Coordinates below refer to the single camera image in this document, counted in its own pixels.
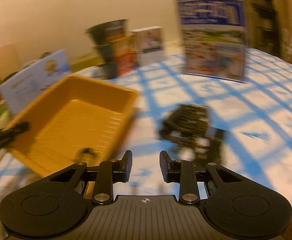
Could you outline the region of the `dark blue milk carton box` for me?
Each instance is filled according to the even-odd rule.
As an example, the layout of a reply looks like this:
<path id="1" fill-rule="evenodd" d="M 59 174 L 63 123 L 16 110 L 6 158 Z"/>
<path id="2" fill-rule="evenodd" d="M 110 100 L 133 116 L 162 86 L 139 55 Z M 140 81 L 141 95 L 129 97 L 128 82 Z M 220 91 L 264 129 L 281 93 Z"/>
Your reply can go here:
<path id="1" fill-rule="evenodd" d="M 244 0 L 177 0 L 185 70 L 242 82 L 247 29 Z"/>

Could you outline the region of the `black band watch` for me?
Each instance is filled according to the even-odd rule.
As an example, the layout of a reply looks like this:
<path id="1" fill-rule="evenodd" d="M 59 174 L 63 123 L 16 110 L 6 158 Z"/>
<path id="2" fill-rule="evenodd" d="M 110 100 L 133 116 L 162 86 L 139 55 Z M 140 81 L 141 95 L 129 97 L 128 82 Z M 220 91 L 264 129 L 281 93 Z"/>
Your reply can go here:
<path id="1" fill-rule="evenodd" d="M 224 142 L 225 131 L 223 129 L 215 128 L 214 137 L 209 141 L 209 146 L 198 158 L 198 162 L 201 166 L 205 167 L 208 163 L 216 163 L 221 165 L 222 153 L 221 148 Z"/>

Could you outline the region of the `top black noodle bowl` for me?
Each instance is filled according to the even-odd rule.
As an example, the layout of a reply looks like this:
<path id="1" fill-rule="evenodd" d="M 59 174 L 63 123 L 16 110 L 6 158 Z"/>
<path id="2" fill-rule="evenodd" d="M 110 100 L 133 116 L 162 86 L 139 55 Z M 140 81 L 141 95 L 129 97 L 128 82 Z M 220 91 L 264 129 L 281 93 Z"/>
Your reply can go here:
<path id="1" fill-rule="evenodd" d="M 86 29 L 85 33 L 100 46 L 126 36 L 127 19 L 101 23 Z"/>

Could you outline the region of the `light blue milk carton box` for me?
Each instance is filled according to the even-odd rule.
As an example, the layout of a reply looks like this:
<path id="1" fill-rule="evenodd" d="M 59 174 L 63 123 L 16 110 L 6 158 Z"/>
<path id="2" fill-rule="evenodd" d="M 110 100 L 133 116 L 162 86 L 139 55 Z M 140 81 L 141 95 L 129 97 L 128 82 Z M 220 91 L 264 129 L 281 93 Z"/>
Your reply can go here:
<path id="1" fill-rule="evenodd" d="M 0 93 L 11 114 L 16 115 L 44 90 L 71 73 L 66 50 L 37 60 L 0 85 Z"/>

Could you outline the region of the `bottom black noodle bowl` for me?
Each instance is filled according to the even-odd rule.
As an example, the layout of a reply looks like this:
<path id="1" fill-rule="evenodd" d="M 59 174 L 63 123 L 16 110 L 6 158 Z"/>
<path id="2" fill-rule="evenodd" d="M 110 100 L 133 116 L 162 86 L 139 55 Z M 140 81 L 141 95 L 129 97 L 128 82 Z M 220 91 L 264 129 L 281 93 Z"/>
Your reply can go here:
<path id="1" fill-rule="evenodd" d="M 110 80 L 133 71 L 136 65 L 136 53 L 131 52 L 124 56 L 116 57 L 111 62 L 100 65 L 98 71 L 102 79 Z"/>

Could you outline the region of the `black noodle bowl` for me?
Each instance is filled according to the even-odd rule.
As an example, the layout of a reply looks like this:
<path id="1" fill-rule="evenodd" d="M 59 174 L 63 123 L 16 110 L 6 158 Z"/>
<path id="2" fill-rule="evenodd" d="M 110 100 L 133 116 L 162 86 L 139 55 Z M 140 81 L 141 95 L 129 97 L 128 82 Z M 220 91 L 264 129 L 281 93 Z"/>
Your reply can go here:
<path id="1" fill-rule="evenodd" d="M 101 23 L 86 29 L 85 33 L 100 46 L 126 36 L 127 19 Z"/>
<path id="2" fill-rule="evenodd" d="M 124 56 L 116 57 L 111 62 L 100 65 L 98 71 L 102 79 L 110 80 L 133 71 L 136 65 L 136 53 L 131 52 Z"/>
<path id="3" fill-rule="evenodd" d="M 135 62 L 131 36 L 121 37 L 101 45 L 96 45 L 94 49 L 104 63 L 117 62 L 123 59 L 127 59 L 129 63 Z"/>

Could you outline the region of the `small white product box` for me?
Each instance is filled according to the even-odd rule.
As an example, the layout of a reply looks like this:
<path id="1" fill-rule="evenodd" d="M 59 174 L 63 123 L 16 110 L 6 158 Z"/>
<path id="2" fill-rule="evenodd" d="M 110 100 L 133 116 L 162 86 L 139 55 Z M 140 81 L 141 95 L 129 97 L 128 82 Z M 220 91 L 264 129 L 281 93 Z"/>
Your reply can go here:
<path id="1" fill-rule="evenodd" d="M 164 60 L 164 44 L 161 26 L 152 26 L 130 31 L 139 67 Z"/>

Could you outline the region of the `middle black noodle bowl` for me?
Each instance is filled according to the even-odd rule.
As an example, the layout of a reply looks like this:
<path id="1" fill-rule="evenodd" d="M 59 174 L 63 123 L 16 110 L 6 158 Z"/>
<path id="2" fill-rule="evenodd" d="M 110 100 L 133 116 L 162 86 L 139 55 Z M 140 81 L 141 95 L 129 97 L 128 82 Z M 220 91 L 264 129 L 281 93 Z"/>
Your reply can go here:
<path id="1" fill-rule="evenodd" d="M 94 49 L 104 63 L 117 62 L 123 59 L 127 59 L 129 63 L 135 62 L 131 36 L 121 37 L 101 45 L 96 45 Z"/>

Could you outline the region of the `black folding ladder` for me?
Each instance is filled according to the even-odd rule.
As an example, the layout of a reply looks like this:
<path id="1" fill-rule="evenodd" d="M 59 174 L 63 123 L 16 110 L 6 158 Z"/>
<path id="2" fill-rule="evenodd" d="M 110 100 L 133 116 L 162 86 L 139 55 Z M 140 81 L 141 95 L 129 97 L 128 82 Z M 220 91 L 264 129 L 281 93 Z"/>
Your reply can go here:
<path id="1" fill-rule="evenodd" d="M 281 55 L 277 15 L 272 0 L 251 0 L 252 47 L 270 55 Z"/>

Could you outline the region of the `blue white checkered tablecloth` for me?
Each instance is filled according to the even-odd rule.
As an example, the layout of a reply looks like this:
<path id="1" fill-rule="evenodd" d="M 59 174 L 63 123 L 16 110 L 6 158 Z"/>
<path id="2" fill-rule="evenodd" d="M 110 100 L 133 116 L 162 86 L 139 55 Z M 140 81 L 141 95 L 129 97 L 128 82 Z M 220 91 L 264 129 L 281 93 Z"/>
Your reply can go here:
<path id="1" fill-rule="evenodd" d="M 292 64 L 247 51 L 245 80 L 233 82 L 182 73 L 183 55 L 137 68 L 112 83 L 140 92 L 138 116 L 122 149 L 133 153 L 130 181 L 117 194 L 177 194 L 163 182 L 159 152 L 175 156 L 158 138 L 162 119 L 182 103 L 206 105 L 211 126 L 224 129 L 222 163 L 286 197 L 292 205 Z"/>

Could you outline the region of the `orange plastic tray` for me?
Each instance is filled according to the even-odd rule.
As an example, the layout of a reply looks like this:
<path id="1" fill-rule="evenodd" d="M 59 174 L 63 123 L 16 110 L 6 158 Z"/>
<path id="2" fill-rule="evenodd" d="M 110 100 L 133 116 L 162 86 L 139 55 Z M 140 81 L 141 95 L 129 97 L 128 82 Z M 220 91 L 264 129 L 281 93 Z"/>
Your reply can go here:
<path id="1" fill-rule="evenodd" d="M 29 122 L 8 152 L 41 177 L 75 162 L 76 153 L 91 147 L 97 166 L 114 158 L 136 113 L 137 90 L 107 81 L 69 75 L 43 92 L 17 114 L 7 128 Z"/>

